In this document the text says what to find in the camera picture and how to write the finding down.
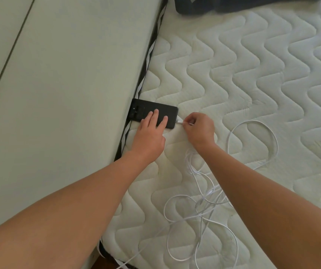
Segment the person's left hand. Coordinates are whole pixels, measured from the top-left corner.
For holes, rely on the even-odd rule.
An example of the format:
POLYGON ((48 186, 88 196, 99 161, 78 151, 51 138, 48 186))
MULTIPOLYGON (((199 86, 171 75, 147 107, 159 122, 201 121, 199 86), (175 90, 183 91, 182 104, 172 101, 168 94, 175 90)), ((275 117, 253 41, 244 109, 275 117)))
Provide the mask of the person's left hand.
POLYGON ((147 117, 141 120, 129 152, 132 161, 139 167, 146 167, 154 162, 162 154, 165 147, 166 139, 163 132, 168 117, 164 116, 163 121, 157 127, 150 127, 152 114, 153 112, 149 112, 147 117))

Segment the person's right hand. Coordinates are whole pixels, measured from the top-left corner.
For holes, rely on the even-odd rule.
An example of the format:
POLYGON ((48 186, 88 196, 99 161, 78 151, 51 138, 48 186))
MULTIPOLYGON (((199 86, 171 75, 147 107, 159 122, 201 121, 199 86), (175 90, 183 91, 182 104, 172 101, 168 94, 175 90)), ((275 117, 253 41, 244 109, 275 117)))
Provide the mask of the person's right hand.
POLYGON ((206 114, 191 113, 183 120, 182 125, 188 141, 199 154, 216 145, 214 122, 206 114))

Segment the black smartphone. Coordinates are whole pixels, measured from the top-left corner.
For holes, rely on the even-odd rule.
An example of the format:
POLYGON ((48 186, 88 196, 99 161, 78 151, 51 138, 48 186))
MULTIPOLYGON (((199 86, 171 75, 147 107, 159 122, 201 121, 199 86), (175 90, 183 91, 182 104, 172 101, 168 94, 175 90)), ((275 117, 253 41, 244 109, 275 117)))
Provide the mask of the black smartphone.
POLYGON ((149 112, 154 112, 158 109, 157 126, 163 121, 164 116, 168 117, 167 129, 173 129, 176 125, 179 108, 176 106, 166 105, 162 103, 150 102, 141 99, 132 99, 128 119, 140 122, 145 119, 149 112))

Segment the person's right forearm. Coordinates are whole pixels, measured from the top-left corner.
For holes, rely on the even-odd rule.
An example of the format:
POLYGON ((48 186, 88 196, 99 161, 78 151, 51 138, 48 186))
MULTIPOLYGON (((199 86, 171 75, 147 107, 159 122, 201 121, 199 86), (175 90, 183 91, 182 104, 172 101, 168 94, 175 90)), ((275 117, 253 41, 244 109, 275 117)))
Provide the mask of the person's right forearm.
POLYGON ((321 209, 226 154, 194 143, 239 217, 277 269, 321 269, 321 209))

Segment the person's left forearm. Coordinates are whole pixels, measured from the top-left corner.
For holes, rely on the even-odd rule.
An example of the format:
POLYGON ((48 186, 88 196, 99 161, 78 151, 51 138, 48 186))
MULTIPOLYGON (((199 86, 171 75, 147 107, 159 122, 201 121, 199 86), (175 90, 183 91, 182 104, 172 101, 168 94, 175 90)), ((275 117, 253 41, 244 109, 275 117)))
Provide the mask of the person's left forearm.
POLYGON ((80 269, 136 177, 162 153, 135 149, 0 226, 0 269, 80 269))

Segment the white quilted mattress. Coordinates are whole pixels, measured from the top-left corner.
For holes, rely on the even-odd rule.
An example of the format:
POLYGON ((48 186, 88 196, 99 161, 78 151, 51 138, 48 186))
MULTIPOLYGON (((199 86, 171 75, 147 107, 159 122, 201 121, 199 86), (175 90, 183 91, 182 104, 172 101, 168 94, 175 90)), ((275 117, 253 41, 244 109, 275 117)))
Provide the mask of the white quilted mattress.
MULTIPOLYGON (((321 0, 182 17, 162 5, 136 98, 215 124, 215 141, 321 208, 321 0)), ((273 269, 181 124, 98 249, 124 269, 273 269)))

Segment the dark crumpled cloth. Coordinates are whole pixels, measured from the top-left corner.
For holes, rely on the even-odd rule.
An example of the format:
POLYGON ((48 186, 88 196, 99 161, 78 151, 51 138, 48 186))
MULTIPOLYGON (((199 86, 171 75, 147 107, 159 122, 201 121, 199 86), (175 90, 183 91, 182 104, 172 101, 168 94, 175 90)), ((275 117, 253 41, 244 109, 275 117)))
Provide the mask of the dark crumpled cloth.
POLYGON ((268 4, 290 1, 302 0, 174 0, 176 12, 185 16, 199 16, 211 11, 233 13, 268 4))

